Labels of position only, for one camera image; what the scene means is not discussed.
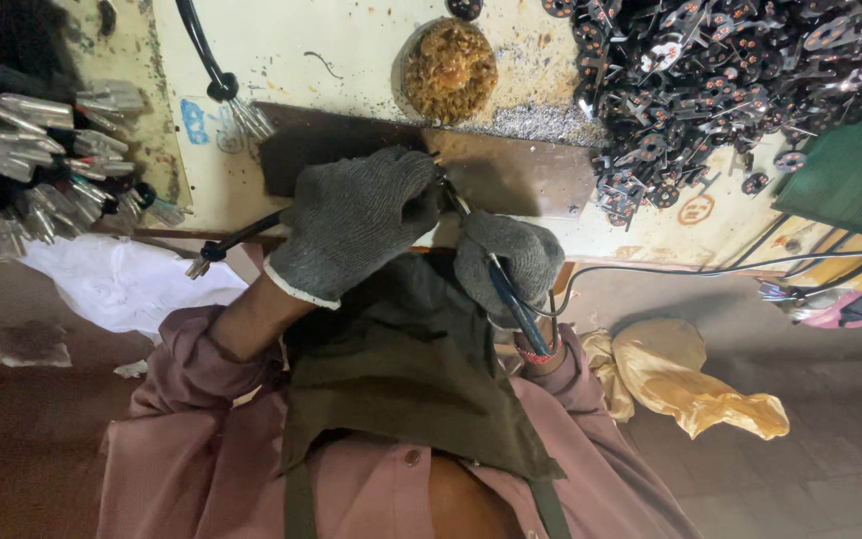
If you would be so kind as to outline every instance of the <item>blue handle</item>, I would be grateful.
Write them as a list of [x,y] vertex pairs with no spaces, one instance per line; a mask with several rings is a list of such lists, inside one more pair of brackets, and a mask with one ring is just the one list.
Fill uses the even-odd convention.
[[551,350],[548,348],[544,337],[541,337],[541,332],[537,330],[537,324],[531,314],[521,305],[521,302],[511,293],[510,280],[508,275],[504,273],[501,265],[493,259],[487,261],[487,272],[490,274],[491,283],[497,290],[497,296],[501,301],[508,306],[510,313],[514,316],[514,321],[521,328],[521,333],[528,340],[534,353],[540,356],[550,356]]

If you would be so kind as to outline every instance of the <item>pink shirt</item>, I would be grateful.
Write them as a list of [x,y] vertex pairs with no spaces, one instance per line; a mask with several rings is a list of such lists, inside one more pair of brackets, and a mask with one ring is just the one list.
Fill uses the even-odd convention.
[[[279,467],[284,395],[263,386],[269,361],[225,359],[204,333],[222,307],[173,312],[132,419],[108,429],[100,538],[283,539]],[[555,481],[571,534],[700,537],[664,484],[621,437],[603,406],[574,333],[556,371],[511,381],[518,399],[567,474]],[[277,349],[270,356],[278,355]],[[433,539],[428,509],[431,448],[373,435],[332,442],[308,460],[319,539]],[[513,509],[525,537],[546,538],[528,485],[505,472],[465,467]]]

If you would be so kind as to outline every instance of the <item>brown metal plate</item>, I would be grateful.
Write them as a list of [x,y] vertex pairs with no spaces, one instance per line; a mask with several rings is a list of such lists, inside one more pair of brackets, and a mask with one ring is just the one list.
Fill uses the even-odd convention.
[[307,165],[362,157],[400,144],[440,152],[447,176],[475,207],[525,217],[576,219],[594,191],[596,150],[421,128],[283,104],[257,104],[275,134],[259,148],[265,191],[294,195]]

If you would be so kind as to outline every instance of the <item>yellow plastic bag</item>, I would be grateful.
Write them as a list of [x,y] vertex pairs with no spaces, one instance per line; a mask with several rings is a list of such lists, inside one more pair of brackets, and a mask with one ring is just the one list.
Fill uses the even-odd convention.
[[700,373],[707,360],[704,339],[685,320],[637,322],[614,338],[612,348],[620,378],[634,398],[651,410],[672,415],[690,438],[721,421],[765,440],[790,431],[777,397],[742,395]]
[[611,417],[626,423],[634,416],[634,397],[621,380],[611,353],[610,334],[599,329],[581,335],[581,348],[587,353],[588,366],[605,387],[605,406]]

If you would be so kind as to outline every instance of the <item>white workbench surface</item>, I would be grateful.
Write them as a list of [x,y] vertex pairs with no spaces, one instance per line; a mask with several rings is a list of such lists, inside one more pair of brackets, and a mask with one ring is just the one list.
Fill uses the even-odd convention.
[[[86,79],[129,77],[129,66],[132,71],[138,67],[143,72],[140,79],[149,85],[146,91],[152,101],[152,118],[146,120],[148,129],[131,140],[148,142],[142,137],[152,137],[154,152],[147,152],[147,160],[153,168],[147,178],[153,184],[168,185],[173,199],[191,202],[196,214],[178,230],[230,232],[286,205],[287,200],[264,194],[254,150],[234,127],[228,110],[205,97],[209,80],[174,0],[137,1],[117,3],[118,29],[107,42],[99,41],[94,50],[82,48],[78,62]],[[62,3],[72,12],[94,10],[94,4],[85,6],[87,3],[75,0]],[[417,26],[447,15],[442,0],[197,0],[196,7],[222,69],[238,76],[242,97],[395,121],[411,121],[396,104],[392,91],[395,57]],[[95,19],[89,15],[82,19],[94,26]],[[584,128],[574,123],[570,106],[577,82],[573,64],[577,45],[568,20],[550,17],[537,0],[520,0],[487,3],[476,23],[500,56],[500,79],[486,109],[461,127],[505,134],[508,126],[500,119],[515,114],[520,117],[521,107],[529,106],[536,111],[535,117],[540,112],[546,118],[552,111],[561,119],[554,125],[562,140],[586,139]],[[133,49],[141,49],[141,43],[148,48],[136,52],[132,60]],[[114,54],[116,44],[127,45],[127,57]],[[113,54],[107,54],[106,47]],[[334,75],[342,79],[330,75],[317,57],[305,55],[308,51],[321,55]],[[165,110],[166,99],[171,110]],[[166,132],[173,124],[178,132]],[[548,140],[546,126],[531,127]],[[767,144],[754,152],[755,172],[774,178],[770,162],[773,154],[784,148],[783,138],[774,135],[764,142]],[[180,159],[174,152],[176,143]],[[770,192],[777,181],[755,198],[744,195],[739,190],[739,171],[733,177],[727,175],[731,155],[732,151],[725,149],[710,158],[713,170],[709,176],[721,170],[724,174],[704,196],[698,196],[699,189],[688,189],[673,208],[644,207],[629,232],[611,227],[605,214],[593,207],[586,208],[576,221],[529,221],[553,230],[570,260],[725,265],[779,215],[769,209]],[[178,162],[188,190],[180,171],[174,170]],[[792,219],[749,262],[808,252],[829,230]],[[454,236],[453,224],[445,222],[420,244],[448,245]]]

